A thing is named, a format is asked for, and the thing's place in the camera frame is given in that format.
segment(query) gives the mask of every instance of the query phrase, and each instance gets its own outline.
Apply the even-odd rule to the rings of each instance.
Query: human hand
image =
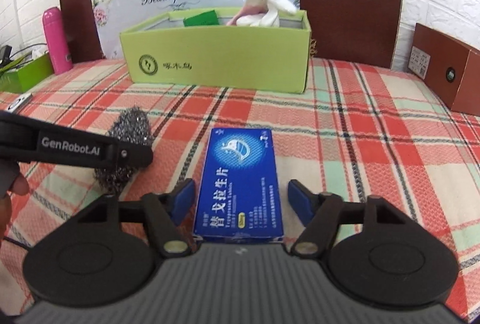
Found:
[[[10,191],[17,195],[25,195],[30,191],[26,178],[20,174],[17,176]],[[6,195],[0,200],[0,247],[2,246],[2,238],[7,230],[7,225],[11,218],[11,199],[9,195]]]

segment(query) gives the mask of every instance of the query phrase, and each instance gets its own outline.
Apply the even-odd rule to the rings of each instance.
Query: brown wooden headboard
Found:
[[[317,57],[389,68],[402,0],[300,0],[308,13]],[[91,0],[60,0],[74,63],[102,59]]]

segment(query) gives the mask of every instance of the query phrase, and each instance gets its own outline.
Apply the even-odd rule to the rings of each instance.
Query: pink thermos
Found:
[[[71,62],[60,9],[58,7],[47,9],[43,13],[42,23],[53,71],[58,75],[71,70],[74,65]]]

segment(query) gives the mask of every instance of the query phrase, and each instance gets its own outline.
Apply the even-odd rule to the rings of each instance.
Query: checkered bedspread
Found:
[[[23,115],[105,133],[127,107],[152,125],[154,161],[122,198],[165,192],[186,177],[200,180],[214,126],[270,127],[274,133],[287,243],[302,225],[287,201],[287,182],[348,201],[384,196],[458,253],[462,272],[448,305],[480,313],[480,121],[450,113],[413,75],[362,64],[314,60],[302,95],[180,85],[133,85],[121,61],[78,64],[33,90]],[[15,98],[0,94],[0,107]],[[35,244],[100,195],[93,172],[22,165],[32,194],[13,197],[8,235]],[[182,225],[191,231],[193,209]],[[138,226],[126,230],[141,233]],[[344,227],[341,235],[355,232]],[[0,307],[8,314],[32,302],[22,279],[25,252],[0,250]]]

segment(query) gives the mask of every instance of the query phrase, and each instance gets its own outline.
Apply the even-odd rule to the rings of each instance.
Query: white cloth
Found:
[[[237,26],[280,26],[279,11],[295,14],[297,8],[289,0],[246,0],[244,7],[261,6],[266,13],[243,16],[237,20]]]

